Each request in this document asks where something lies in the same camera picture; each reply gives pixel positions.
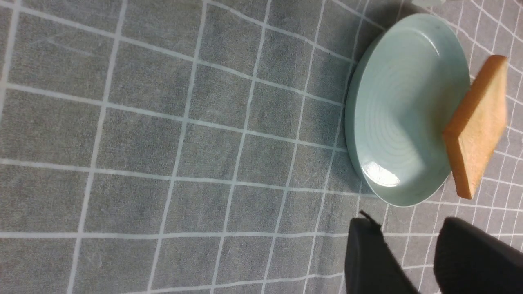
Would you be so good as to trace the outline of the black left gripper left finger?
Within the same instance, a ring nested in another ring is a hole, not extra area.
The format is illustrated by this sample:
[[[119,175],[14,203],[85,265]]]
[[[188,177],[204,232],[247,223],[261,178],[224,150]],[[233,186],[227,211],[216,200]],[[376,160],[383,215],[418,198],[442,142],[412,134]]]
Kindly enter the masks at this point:
[[[381,224],[364,211],[351,219],[345,257],[348,294],[417,294],[388,247]]]

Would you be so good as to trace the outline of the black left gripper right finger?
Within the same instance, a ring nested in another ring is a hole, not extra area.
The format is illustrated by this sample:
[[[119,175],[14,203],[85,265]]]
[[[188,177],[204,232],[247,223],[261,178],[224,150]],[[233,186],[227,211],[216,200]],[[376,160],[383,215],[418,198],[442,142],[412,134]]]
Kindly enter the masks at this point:
[[[521,294],[523,255],[465,220],[448,217],[436,242],[434,275],[443,294]]]

